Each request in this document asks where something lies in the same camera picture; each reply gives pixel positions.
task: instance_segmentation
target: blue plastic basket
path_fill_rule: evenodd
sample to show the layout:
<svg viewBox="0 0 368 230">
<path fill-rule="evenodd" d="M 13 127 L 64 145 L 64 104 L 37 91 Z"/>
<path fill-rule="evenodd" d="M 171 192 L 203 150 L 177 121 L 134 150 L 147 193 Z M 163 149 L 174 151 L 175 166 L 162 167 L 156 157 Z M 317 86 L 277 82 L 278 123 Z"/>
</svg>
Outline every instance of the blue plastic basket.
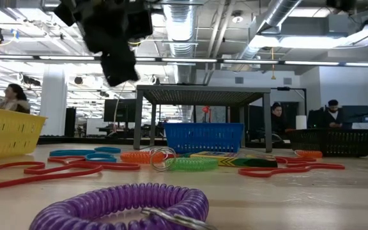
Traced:
<svg viewBox="0 0 368 230">
<path fill-rule="evenodd" d="M 241 123 L 164 123 L 163 126 L 168 147 L 177 153 L 236 153 L 243 132 Z"/>
</svg>

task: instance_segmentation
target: white pillar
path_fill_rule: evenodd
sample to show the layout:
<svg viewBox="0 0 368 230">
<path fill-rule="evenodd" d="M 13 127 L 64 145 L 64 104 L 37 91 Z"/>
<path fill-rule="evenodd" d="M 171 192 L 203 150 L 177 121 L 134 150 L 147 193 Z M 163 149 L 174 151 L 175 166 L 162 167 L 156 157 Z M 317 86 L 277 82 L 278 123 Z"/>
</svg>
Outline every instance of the white pillar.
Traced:
<svg viewBox="0 0 368 230">
<path fill-rule="evenodd" d="M 45 64 L 40 116 L 48 119 L 41 135 L 64 135 L 68 80 L 63 65 Z"/>
</svg>

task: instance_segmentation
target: gray table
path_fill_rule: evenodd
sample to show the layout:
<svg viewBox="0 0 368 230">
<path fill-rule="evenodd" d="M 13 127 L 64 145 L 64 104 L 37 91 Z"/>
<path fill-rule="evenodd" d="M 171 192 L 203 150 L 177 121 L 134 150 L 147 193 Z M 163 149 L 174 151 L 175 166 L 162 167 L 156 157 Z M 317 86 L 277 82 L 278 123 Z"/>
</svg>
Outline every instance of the gray table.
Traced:
<svg viewBox="0 0 368 230">
<path fill-rule="evenodd" d="M 266 152 L 272 152 L 270 88 L 211 87 L 211 86 L 145 86 L 137 85 L 134 149 L 140 149 L 143 97 L 152 105 L 150 145 L 154 145 L 157 105 L 210 105 L 240 108 L 240 122 L 245 123 L 244 106 L 263 99 Z M 242 137 L 241 146 L 245 147 Z"/>
</svg>

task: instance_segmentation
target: wire basket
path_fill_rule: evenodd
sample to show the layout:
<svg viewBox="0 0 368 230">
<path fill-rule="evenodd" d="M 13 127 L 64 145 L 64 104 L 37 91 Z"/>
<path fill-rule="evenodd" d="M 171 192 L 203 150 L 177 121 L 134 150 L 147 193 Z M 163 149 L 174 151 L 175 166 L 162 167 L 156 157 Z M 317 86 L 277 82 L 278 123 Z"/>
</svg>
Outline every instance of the wire basket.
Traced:
<svg viewBox="0 0 368 230">
<path fill-rule="evenodd" d="M 324 157 L 365 157 L 368 129 L 313 128 L 287 133 L 292 150 L 317 150 Z"/>
<path fill-rule="evenodd" d="M 241 123 L 165 123 L 164 128 L 168 147 L 177 153 L 236 153 L 243 133 Z"/>
<path fill-rule="evenodd" d="M 0 109 L 0 157 L 32 153 L 46 118 Z"/>
</svg>

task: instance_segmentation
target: silver ductwork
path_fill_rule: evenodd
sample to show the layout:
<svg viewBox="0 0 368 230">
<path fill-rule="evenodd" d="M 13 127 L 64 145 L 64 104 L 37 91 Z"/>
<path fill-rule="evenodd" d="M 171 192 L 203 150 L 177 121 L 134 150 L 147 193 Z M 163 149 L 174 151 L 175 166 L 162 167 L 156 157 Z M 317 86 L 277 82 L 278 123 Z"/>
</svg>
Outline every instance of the silver ductwork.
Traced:
<svg viewBox="0 0 368 230">
<path fill-rule="evenodd" d="M 280 26 L 302 0 L 272 0 L 265 12 L 265 22 L 272 27 Z"/>
<path fill-rule="evenodd" d="M 292 13 L 302 0 L 272 0 L 268 10 L 264 13 L 263 20 L 254 18 L 250 27 L 250 42 L 244 50 L 238 55 L 238 59 L 252 59 L 258 53 L 260 48 L 254 45 L 254 37 L 263 31 L 267 33 L 280 33 L 280 25 Z M 244 65 L 233 65 L 232 71 L 241 71 L 245 69 Z"/>
<path fill-rule="evenodd" d="M 164 5 L 166 17 L 166 30 L 169 40 L 177 42 L 170 44 L 171 56 L 175 58 L 194 57 L 194 22 L 196 20 L 196 8 L 190 5 Z M 196 69 L 191 65 L 175 65 L 174 78 L 176 83 L 196 83 Z"/>
</svg>

